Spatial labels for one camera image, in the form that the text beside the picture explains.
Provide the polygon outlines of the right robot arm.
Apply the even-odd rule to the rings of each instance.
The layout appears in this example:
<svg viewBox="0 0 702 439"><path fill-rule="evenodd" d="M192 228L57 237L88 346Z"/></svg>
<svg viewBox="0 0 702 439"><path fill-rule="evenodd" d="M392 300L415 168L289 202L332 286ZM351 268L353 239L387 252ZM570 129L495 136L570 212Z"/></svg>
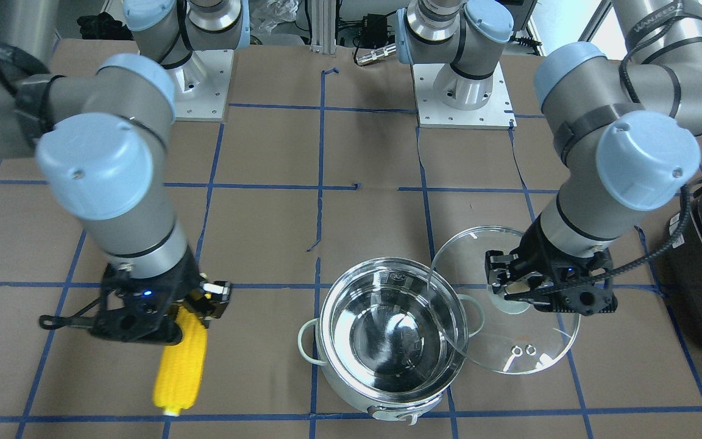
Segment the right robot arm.
<svg viewBox="0 0 702 439"><path fill-rule="evenodd" d="M175 345L230 301L201 273L165 190L179 96L207 95L205 50L250 43L246 1L125 1L139 53L92 77L50 72L56 1L0 1L0 160L33 157L59 205L107 258L88 316L41 316L108 341Z"/></svg>

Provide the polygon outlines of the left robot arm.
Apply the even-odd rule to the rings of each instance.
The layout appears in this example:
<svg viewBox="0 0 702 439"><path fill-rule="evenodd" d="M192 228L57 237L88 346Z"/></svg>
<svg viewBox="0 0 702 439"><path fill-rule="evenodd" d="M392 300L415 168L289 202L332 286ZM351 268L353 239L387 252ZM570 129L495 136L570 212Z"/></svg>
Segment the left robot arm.
<svg viewBox="0 0 702 439"><path fill-rule="evenodd" d="M613 277L662 255L686 228L689 180L700 166L702 3L615 1L626 56L590 42L557 48L534 91L569 178L510 251L488 250L493 297L515 309L613 312ZM681 195L675 234L613 268L608 247Z"/></svg>

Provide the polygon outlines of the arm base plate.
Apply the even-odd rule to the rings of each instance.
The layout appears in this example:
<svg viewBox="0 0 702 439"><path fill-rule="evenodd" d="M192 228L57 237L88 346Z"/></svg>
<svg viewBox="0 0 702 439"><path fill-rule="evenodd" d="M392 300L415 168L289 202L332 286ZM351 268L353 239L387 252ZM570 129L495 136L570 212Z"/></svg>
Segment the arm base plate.
<svg viewBox="0 0 702 439"><path fill-rule="evenodd" d="M167 70L176 87L178 121L223 122L235 54L232 49L194 52L183 66Z"/></svg>
<svg viewBox="0 0 702 439"><path fill-rule="evenodd" d="M421 128L507 130L517 125L502 67L491 77L460 77L448 64L412 66Z"/></svg>

